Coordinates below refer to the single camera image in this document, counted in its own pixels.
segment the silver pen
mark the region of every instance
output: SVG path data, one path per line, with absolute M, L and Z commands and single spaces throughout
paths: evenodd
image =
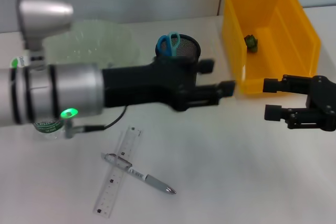
M 118 157 L 118 161 L 116 164 L 116 154 L 105 154 L 102 153 L 101 157 L 109 162 L 112 165 L 115 165 L 117 168 L 123 170 L 124 172 L 132 175 L 135 178 L 138 178 L 139 180 L 147 183 L 150 186 L 155 187 L 156 189 L 163 191 L 167 194 L 176 194 L 176 191 L 171 188 L 169 185 L 163 183 L 162 181 L 158 180 L 157 178 L 154 178 L 152 175 L 149 174 L 143 174 L 142 172 L 139 172 L 136 170 L 133 165 L 128 162 L 127 160 L 124 160 L 122 157 Z

